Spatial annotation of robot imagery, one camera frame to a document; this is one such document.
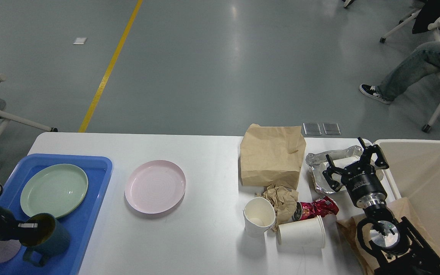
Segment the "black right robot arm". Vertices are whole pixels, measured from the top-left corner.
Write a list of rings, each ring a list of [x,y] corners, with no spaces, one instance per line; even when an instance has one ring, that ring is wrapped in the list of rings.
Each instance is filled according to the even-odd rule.
[[[360,159],[338,167],[328,154],[322,174],[333,191],[345,187],[352,204],[365,217],[357,224],[356,236],[362,249],[377,260],[376,275],[440,275],[440,257],[414,225],[402,217],[398,221],[387,207],[387,193],[377,170],[389,168],[380,146],[362,146]]]

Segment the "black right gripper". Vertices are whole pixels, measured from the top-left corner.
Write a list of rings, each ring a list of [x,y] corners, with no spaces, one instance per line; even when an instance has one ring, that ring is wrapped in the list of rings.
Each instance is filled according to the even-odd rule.
[[[389,169],[389,164],[379,145],[367,146],[361,137],[357,138],[360,142],[363,152],[357,162],[357,171],[377,171]],[[372,205],[384,205],[387,193],[382,186],[375,172],[351,172],[348,165],[344,168],[336,167],[330,155],[325,154],[328,162],[328,168],[322,174],[325,177],[330,188],[334,192],[339,192],[343,186],[346,186],[347,192],[355,207],[365,209]],[[332,174],[341,176],[341,180],[336,181]]]

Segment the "brown paper under arm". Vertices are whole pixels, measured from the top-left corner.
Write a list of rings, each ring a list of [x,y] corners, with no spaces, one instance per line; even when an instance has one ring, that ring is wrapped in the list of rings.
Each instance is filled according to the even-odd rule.
[[[406,217],[440,257],[440,247],[435,242],[434,238],[427,232],[423,222],[419,219],[417,212],[412,207],[408,198],[397,199],[393,202],[390,202],[387,206],[396,216],[398,221],[401,221],[401,217]],[[352,251],[356,255],[362,267],[363,274],[373,275],[374,270],[379,268],[377,260],[361,248],[356,237],[356,225],[364,217],[365,214],[358,214],[348,219],[337,220],[337,228],[340,233],[344,235]]]

